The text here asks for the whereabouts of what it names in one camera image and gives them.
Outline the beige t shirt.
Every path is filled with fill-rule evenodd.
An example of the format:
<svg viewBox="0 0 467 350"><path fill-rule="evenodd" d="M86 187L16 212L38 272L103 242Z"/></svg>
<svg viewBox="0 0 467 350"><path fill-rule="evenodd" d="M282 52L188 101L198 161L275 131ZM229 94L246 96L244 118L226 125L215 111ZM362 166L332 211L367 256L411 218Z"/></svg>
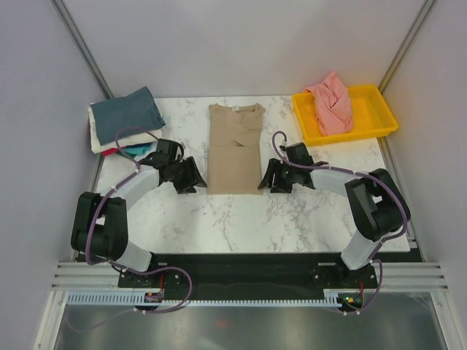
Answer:
<svg viewBox="0 0 467 350"><path fill-rule="evenodd" d="M260 194L264 112L260 104L209 105L207 192L210 195Z"/></svg>

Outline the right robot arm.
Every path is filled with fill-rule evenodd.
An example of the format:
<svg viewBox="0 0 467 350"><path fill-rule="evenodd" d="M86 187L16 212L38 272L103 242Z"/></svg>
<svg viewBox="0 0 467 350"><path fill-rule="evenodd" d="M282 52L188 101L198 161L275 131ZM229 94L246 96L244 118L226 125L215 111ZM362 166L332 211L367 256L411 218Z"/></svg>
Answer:
<svg viewBox="0 0 467 350"><path fill-rule="evenodd" d="M347 198L356 231L340 254L334 278L339 285L351 287L381 246L407 229L411 213L401 192L384 168L362 173L316 163L303 143L273 148L277 157L269 160L260 190L291 193L299 184Z"/></svg>

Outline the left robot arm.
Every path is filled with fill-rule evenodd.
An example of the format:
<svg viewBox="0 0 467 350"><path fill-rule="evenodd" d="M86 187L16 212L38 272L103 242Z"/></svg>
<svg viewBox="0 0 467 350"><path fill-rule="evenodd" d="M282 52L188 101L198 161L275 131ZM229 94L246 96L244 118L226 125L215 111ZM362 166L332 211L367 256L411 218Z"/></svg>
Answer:
<svg viewBox="0 0 467 350"><path fill-rule="evenodd" d="M163 183L171 183L179 195L195 193L207 184L194 158L185 157L183 146L172 140L157 140L155 151L135 164L131 173L103 192L80 195L71 246L85 255L87 264L110 263L151 287L158 283L161 270L154 253L131 242L128 210Z"/></svg>

